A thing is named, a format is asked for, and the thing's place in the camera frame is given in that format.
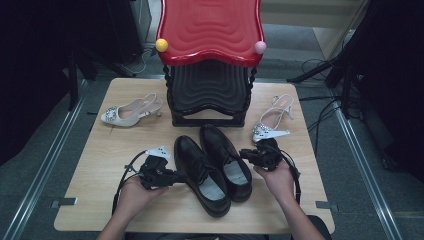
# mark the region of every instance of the yellow ball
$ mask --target yellow ball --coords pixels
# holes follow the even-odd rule
[[[168,49],[168,42],[163,38],[159,38],[156,40],[155,47],[158,52],[165,52]]]

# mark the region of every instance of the red plastic shelf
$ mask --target red plastic shelf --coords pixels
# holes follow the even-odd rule
[[[215,59],[257,66],[262,54],[255,44],[265,41],[260,0],[162,0],[159,38],[168,42],[167,50],[159,52],[166,65]]]

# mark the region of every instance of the pink ball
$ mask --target pink ball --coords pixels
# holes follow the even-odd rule
[[[264,41],[258,41],[255,43],[255,51],[257,54],[264,54],[266,50],[266,43]]]

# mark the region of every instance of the table bracket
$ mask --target table bracket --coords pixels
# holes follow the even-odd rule
[[[78,198],[61,198],[59,200],[54,200],[50,205],[50,208],[60,208],[62,205],[75,205],[78,202]]]
[[[324,201],[315,201],[317,208],[330,209],[332,212],[339,212],[339,207],[336,204]]]

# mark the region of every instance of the person's arm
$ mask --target person's arm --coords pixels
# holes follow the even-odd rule
[[[294,198],[293,177],[286,162],[281,161],[274,171],[258,166],[253,169],[265,179],[266,185],[280,204],[294,239],[324,239]]]
[[[140,183],[139,177],[129,178],[119,195],[118,205],[109,222],[97,237],[97,240],[118,240],[125,233],[131,220],[156,197],[165,193],[169,188],[146,190]]]

